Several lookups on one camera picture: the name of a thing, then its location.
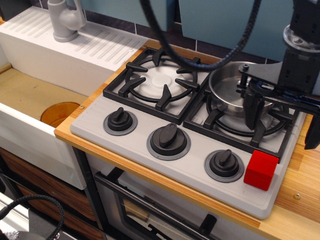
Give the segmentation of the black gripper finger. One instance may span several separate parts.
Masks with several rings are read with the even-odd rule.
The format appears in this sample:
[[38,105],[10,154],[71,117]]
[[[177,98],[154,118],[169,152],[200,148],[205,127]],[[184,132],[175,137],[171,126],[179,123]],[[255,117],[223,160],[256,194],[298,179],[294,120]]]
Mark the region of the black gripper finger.
[[265,101],[263,97],[253,91],[250,87],[247,87],[244,93],[243,109],[245,124],[250,130],[256,128],[257,122],[260,119]]
[[312,150],[320,145],[320,115],[314,115],[305,136],[305,150]]

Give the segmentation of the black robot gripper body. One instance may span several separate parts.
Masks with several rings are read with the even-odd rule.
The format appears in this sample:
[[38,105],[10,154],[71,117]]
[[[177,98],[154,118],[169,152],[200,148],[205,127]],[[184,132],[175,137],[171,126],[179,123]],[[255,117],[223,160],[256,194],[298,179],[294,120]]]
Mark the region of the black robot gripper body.
[[320,113],[320,54],[287,49],[282,62],[273,64],[244,64],[241,96],[247,87],[259,93],[264,102],[289,105],[296,110],[319,115]]

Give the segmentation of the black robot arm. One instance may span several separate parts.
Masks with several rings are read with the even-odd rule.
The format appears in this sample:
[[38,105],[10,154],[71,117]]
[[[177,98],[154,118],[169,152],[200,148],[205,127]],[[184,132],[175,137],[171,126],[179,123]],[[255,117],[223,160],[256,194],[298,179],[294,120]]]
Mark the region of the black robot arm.
[[295,0],[290,24],[283,31],[287,47],[283,60],[248,64],[237,92],[243,98],[246,126],[256,128],[265,102],[279,103],[313,116],[305,149],[320,144],[320,2]]

